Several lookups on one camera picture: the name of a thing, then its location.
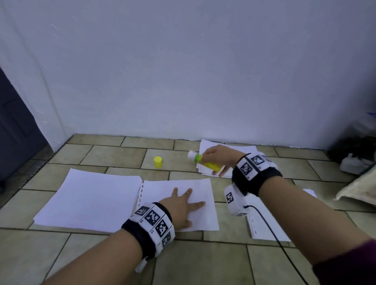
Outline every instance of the white wall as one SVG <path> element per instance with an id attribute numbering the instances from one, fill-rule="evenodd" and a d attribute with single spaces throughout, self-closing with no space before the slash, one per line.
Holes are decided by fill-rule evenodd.
<path id="1" fill-rule="evenodd" d="M 60 137 L 326 148 L 374 111 L 374 0 L 2 3 L 19 35 L 1 31 L 0 66 Z"/>

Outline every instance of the door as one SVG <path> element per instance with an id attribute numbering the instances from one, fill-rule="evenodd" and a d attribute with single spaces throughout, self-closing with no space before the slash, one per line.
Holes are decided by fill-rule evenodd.
<path id="1" fill-rule="evenodd" d="M 33 115 L 0 69 L 0 181 L 45 145 Z"/>

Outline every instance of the yellow cap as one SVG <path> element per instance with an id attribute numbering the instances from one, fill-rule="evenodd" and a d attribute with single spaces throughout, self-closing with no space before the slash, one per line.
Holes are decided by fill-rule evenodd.
<path id="1" fill-rule="evenodd" d="M 163 165 L 162 158 L 160 156 L 154 157 L 154 167 L 155 168 L 161 168 Z"/>

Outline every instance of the paper with punched holes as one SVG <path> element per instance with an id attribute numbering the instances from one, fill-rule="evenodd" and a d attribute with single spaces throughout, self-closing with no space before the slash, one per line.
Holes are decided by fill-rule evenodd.
<path id="1" fill-rule="evenodd" d="M 174 187 L 178 188 L 177 194 L 179 196 L 184 194 L 189 188 L 192 188 L 193 191 L 188 203 L 206 202 L 205 206 L 188 214 L 187 219 L 192 221 L 193 226 L 188 229 L 183 229 L 181 232 L 219 230 L 210 179 L 144 181 L 137 200 L 137 208 L 144 203 L 153 203 L 171 196 Z"/>
<path id="2" fill-rule="evenodd" d="M 316 194 L 313 190 L 311 189 L 303 189 L 303 190 L 306 191 L 308 194 L 311 194 L 312 196 L 316 197 Z M 291 241 L 259 197 L 253 194 L 248 194 L 246 196 L 246 199 L 247 199 L 248 205 L 252 205 L 260 211 L 260 213 L 265 218 L 266 222 L 269 224 L 269 226 L 271 227 L 271 229 L 273 230 L 274 234 L 277 236 L 277 239 L 279 241 Z M 260 214 L 254 208 L 249 208 L 247 221 L 248 221 L 249 229 L 251 231 L 252 238 L 256 240 L 270 240 L 270 241 L 276 240 L 273 234 L 271 233 L 270 229 L 268 228 L 268 226 L 265 224 L 264 220 L 260 216 Z"/>
<path id="3" fill-rule="evenodd" d="M 130 217 L 141 183 L 140 176 L 71 169 L 56 194 L 34 217 L 34 223 L 116 232 Z"/>
<path id="4" fill-rule="evenodd" d="M 207 141 L 207 140 L 201 140 L 200 143 L 200 154 L 203 154 L 208 148 L 216 146 L 220 143 L 212 142 L 212 141 Z M 226 147 L 229 147 L 231 149 L 236 149 L 244 153 L 251 153 L 251 152 L 256 152 L 257 148 L 255 146 L 231 146 L 228 144 L 220 144 Z M 199 169 L 199 173 L 202 173 L 203 175 L 207 176 L 213 176 L 213 177 L 218 177 L 219 173 L 216 175 L 212 175 L 213 170 L 210 168 L 207 168 L 201 164 L 197 164 L 197 168 Z M 232 177 L 232 168 L 230 168 L 223 176 L 224 178 L 231 178 Z"/>

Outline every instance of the yellow glue stick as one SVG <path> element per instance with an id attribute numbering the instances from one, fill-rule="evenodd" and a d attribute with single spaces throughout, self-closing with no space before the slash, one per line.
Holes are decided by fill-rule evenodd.
<path id="1" fill-rule="evenodd" d="M 190 150 L 188 152 L 188 158 L 191 160 L 194 160 L 195 162 L 202 164 L 203 166 L 206 166 L 207 168 L 213 169 L 215 172 L 220 172 L 222 169 L 222 166 L 213 162 L 207 162 L 207 163 L 201 163 L 202 155 L 194 152 L 193 150 Z"/>

